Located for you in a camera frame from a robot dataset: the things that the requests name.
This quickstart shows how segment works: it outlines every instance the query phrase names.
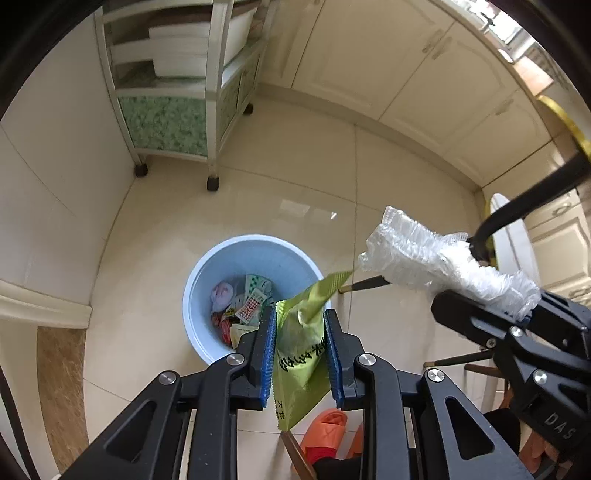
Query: cabinet door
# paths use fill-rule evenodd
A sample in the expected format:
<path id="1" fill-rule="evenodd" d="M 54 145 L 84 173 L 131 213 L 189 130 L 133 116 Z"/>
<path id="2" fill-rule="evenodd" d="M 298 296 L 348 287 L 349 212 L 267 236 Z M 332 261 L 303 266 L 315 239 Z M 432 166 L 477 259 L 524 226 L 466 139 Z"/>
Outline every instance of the cabinet door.
<path id="1" fill-rule="evenodd" d="M 482 192 L 486 200 L 489 200 L 495 193 L 502 193 L 509 200 L 512 200 L 563 164 L 564 160 L 556 145 L 554 142 L 549 142 L 526 160 L 489 183 L 482 189 Z M 577 191 L 571 190 L 530 213 L 525 218 L 525 225 L 531 230 L 548 220 L 559 218 L 579 203 L 580 199 Z"/>
<path id="2" fill-rule="evenodd" d="M 452 23 L 427 0 L 326 0 L 294 88 L 378 119 Z"/>
<path id="3" fill-rule="evenodd" d="M 456 23 L 380 121 L 443 155 L 517 88 L 502 61 Z"/>
<path id="4" fill-rule="evenodd" d="M 549 141 L 538 112 L 518 90 L 443 158 L 484 186 Z"/>
<path id="5" fill-rule="evenodd" d="M 572 207 L 559 218 L 530 230 L 542 287 L 575 298 L 591 284 L 589 227 L 583 208 Z"/>
<path id="6" fill-rule="evenodd" d="M 261 80 L 291 88 L 324 0 L 283 0 L 265 51 Z"/>

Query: slipper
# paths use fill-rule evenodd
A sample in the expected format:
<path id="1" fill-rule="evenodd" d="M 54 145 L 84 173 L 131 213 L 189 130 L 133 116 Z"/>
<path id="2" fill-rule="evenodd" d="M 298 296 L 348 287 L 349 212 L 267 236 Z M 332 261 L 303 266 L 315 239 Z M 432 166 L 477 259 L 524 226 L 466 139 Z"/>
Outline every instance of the slipper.
<path id="1" fill-rule="evenodd" d="M 349 453 L 347 453 L 347 457 L 345 458 L 354 458 L 361 456 L 363 453 L 363 420 L 359 424 L 357 428 L 357 432 L 355 432 L 355 436 L 353 437 L 353 441 L 351 442 L 351 447 L 349 448 Z"/>
<path id="2" fill-rule="evenodd" d="M 314 462 L 310 461 L 309 449 L 330 449 L 334 450 L 336 454 L 345 435 L 347 419 L 345 412 L 338 408 L 330 408 L 320 413 L 310 423 L 300 443 L 300 447 L 310 463 Z"/>

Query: green plastic bag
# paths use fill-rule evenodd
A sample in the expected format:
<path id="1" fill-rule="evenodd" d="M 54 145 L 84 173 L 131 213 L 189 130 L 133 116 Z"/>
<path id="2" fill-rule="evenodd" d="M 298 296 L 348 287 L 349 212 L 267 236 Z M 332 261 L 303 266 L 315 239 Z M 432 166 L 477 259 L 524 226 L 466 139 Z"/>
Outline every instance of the green plastic bag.
<path id="1" fill-rule="evenodd" d="M 280 430 L 290 430 L 330 390 L 322 308 L 350 275 L 351 271 L 330 274 L 275 306 L 273 395 Z"/>

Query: baseboard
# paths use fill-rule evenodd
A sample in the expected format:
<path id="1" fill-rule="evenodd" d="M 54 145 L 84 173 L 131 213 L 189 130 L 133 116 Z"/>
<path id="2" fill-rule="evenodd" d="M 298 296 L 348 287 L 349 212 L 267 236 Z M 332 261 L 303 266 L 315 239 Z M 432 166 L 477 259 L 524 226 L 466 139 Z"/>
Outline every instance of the baseboard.
<path id="1" fill-rule="evenodd" d="M 92 308 L 0 280 L 0 320 L 46 327 L 88 328 Z"/>

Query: shelving cart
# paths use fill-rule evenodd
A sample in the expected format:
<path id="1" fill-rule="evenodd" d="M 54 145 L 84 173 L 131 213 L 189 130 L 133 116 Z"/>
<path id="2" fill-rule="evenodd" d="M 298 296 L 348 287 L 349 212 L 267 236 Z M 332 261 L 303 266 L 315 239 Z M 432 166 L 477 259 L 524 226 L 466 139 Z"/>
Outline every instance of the shelving cart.
<path id="1" fill-rule="evenodd" d="M 253 111 L 277 1 L 109 0 L 95 12 L 103 74 L 137 177 L 148 173 L 147 155 L 166 155 L 207 162 L 207 189 L 219 188 L 217 158 L 238 119 Z M 228 61 L 232 17 L 250 9 L 256 12 L 246 45 Z M 209 35 L 197 39 L 206 48 L 204 77 L 155 74 L 148 27 L 162 17 L 184 27 L 195 18 L 210 22 Z M 185 34 L 173 41 L 182 46 L 195 39 Z"/>

